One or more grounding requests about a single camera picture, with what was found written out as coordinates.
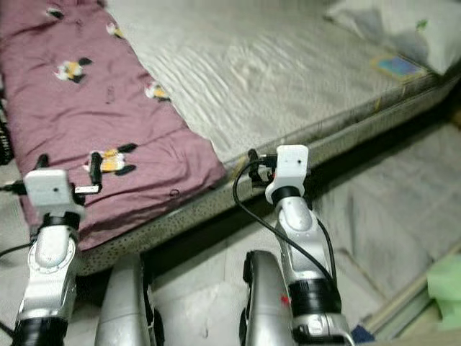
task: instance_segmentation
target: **pink blanket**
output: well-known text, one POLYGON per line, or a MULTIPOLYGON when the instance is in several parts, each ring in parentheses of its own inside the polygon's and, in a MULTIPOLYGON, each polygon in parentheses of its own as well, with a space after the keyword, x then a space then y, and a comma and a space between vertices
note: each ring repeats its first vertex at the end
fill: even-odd
MULTIPOLYGON (((6 111, 22 174, 48 153, 52 167, 87 185, 83 165, 90 151, 139 145, 125 155, 136 169, 104 174, 102 193, 87 198, 83 250, 177 207, 224 175, 210 142, 164 100, 98 1, 1 0, 0 37, 6 111)), ((37 222, 26 199, 24 211, 37 222)))

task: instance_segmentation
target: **white pillow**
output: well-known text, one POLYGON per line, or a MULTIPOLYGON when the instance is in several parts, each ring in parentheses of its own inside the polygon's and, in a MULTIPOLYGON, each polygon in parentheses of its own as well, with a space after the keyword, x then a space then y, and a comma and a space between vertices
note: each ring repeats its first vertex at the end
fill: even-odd
POLYGON ((326 16, 439 74, 461 60, 461 1, 343 0, 326 16))

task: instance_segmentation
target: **cartoon print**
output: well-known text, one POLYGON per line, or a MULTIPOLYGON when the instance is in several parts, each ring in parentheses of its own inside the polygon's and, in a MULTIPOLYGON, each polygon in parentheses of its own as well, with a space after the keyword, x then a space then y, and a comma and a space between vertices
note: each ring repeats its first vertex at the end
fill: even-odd
POLYGON ((55 7, 48 7, 46 9, 46 14, 47 16, 53 16, 58 19, 63 19, 64 18, 64 13, 55 7))
MULTIPOLYGON (((126 153, 130 153, 135 150, 138 146, 134 143, 125 144, 124 146, 119 146, 118 148, 106 150, 106 151, 92 151, 89 155, 94 152, 99 153, 102 157, 101 163, 101 172, 102 173, 111 173, 114 172, 115 175, 125 175, 136 169, 134 164, 125 163, 126 153)), ((89 171, 88 162, 85 163, 84 169, 89 171)))
POLYGON ((74 83, 80 83, 85 77, 83 73, 83 66, 91 64, 88 58, 81 58, 79 61, 64 61, 58 66, 58 70, 55 71, 55 76, 61 81, 73 81, 74 83))
POLYGON ((152 81, 151 83, 149 83, 145 87, 144 93, 149 99, 155 98, 160 101, 170 100, 170 96, 165 92, 164 88, 162 88, 161 85, 156 81, 152 81))
POLYGON ((109 23, 106 25, 106 30, 110 35, 113 35, 118 38, 123 38, 122 30, 117 27, 114 23, 109 23))

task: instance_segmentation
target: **gray mattress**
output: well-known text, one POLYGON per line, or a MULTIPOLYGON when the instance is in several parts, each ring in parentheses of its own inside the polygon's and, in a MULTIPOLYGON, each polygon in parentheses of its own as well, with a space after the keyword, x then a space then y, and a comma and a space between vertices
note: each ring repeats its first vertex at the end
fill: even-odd
MULTIPOLYGON (((209 138, 228 179, 136 230, 84 252, 81 274, 109 267, 233 206, 249 148, 304 143, 315 166, 442 101, 456 84, 426 72, 402 83, 371 61, 390 52, 322 18, 327 1, 109 0, 140 62, 189 127, 209 138)), ((241 194, 249 198, 248 182, 241 194)))

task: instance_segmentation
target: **floor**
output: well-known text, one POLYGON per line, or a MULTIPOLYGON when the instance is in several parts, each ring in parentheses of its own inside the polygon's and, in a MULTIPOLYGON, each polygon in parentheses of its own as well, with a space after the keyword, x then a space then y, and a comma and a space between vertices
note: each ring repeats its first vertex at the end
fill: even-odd
MULTIPOLYGON (((351 327, 461 239, 460 151, 461 133, 455 127, 432 126, 331 184, 314 201, 333 239, 339 290, 351 327)), ((2 180, 16 175, 12 164, 0 168, 2 180)), ((0 196, 0 220, 0 249, 27 241, 15 198, 0 196)), ((273 222, 273 216, 267 220, 273 222)), ((166 345, 238 345, 238 319, 247 293, 241 279, 246 252, 267 249, 278 254, 278 246, 255 223, 237 228, 154 279, 166 345)), ((11 327, 26 282, 25 250, 0 261, 0 320, 11 327)), ((98 313, 96 304, 80 301, 66 345, 92 345, 98 313)), ((8 342, 0 332, 0 345, 8 342)))

